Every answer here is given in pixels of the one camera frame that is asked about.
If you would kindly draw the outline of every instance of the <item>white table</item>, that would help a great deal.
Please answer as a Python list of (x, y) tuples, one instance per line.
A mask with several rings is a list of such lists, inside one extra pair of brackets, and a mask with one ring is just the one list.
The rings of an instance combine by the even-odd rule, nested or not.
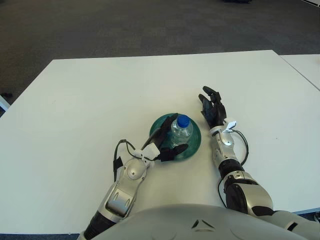
[(281, 57), (320, 90), (320, 54), (282, 55)]
[(10, 104), (0, 95), (0, 107), (7, 111), (8, 108), (10, 107)]
[(185, 161), (150, 169), (133, 213), (222, 206), (200, 113), (204, 85), (220, 92), (245, 134), (244, 168), (274, 208), (319, 208), (320, 94), (273, 51), (53, 60), (0, 118), (0, 233), (82, 231), (113, 182), (118, 140), (140, 147), (154, 120), (173, 112), (198, 124), (201, 146)]

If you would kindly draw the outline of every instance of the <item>blue bottle cap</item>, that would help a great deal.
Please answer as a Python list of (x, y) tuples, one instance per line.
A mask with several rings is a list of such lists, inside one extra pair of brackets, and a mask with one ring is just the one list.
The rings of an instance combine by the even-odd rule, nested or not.
[(180, 128), (186, 128), (189, 126), (190, 118), (187, 115), (179, 115), (177, 118), (177, 123)]

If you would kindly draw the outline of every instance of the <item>black cable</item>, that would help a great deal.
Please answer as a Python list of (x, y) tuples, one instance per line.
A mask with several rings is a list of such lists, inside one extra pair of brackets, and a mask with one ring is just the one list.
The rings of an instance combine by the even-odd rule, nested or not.
[(243, 161), (240, 163), (241, 166), (243, 166), (246, 163), (248, 155), (249, 155), (249, 145), (248, 145), (246, 137), (242, 134), (242, 132), (240, 132), (239, 130), (232, 130), (232, 133), (237, 133), (242, 138), (242, 140), (244, 142), (246, 154), (244, 156)]
[[(244, 142), (245, 149), (246, 149), (246, 154), (245, 154), (245, 156), (244, 156), (243, 161), (240, 163), (241, 166), (243, 166), (243, 165), (246, 163), (247, 158), (248, 158), (248, 155), (249, 155), (249, 145), (248, 145), (247, 139), (246, 139), (246, 137), (242, 134), (242, 132), (240, 132), (239, 130), (232, 130), (231, 133), (237, 133), (237, 134), (242, 138), (242, 140), (243, 140), (243, 142)], [(218, 194), (219, 194), (220, 200), (221, 200), (221, 202), (223, 203), (224, 207), (227, 208), (227, 206), (226, 206), (226, 204), (225, 204), (225, 202), (224, 202), (224, 200), (222, 199), (222, 196), (221, 196), (221, 194), (220, 194), (220, 184), (221, 184), (221, 182), (222, 182), (222, 178), (220, 179), (220, 181), (219, 181), (219, 183), (218, 183)]]

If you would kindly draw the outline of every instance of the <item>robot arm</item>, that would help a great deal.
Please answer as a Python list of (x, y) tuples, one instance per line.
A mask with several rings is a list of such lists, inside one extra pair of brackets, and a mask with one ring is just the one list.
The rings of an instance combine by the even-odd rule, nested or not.
[(236, 121), (227, 118), (220, 94), (203, 87), (210, 101), (202, 94), (201, 111), (210, 127), (212, 136), (213, 162), (218, 168), (229, 209), (262, 219), (278, 227), (296, 233), (309, 240), (320, 239), (320, 225), (288, 211), (274, 211), (268, 192), (244, 170), (234, 153), (231, 136)]
[(146, 177), (148, 167), (154, 164), (154, 160), (172, 161), (176, 155), (188, 148), (187, 144), (178, 145), (173, 149), (161, 148), (167, 132), (177, 116), (176, 113), (167, 117), (161, 127), (154, 131), (141, 149), (133, 148), (133, 157), (124, 165), (120, 157), (116, 159), (117, 149), (120, 143), (130, 143), (125, 139), (120, 140), (113, 160), (114, 183), (86, 230), (79, 235), (78, 240), (90, 240), (126, 218), (135, 204), (138, 188)]

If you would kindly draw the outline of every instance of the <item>water bottle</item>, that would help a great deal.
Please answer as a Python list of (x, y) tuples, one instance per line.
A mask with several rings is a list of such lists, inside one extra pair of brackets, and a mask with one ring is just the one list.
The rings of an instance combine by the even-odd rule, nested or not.
[(194, 126), (187, 115), (179, 115), (176, 120), (173, 121), (171, 131), (171, 145), (175, 147), (188, 142), (194, 131)]

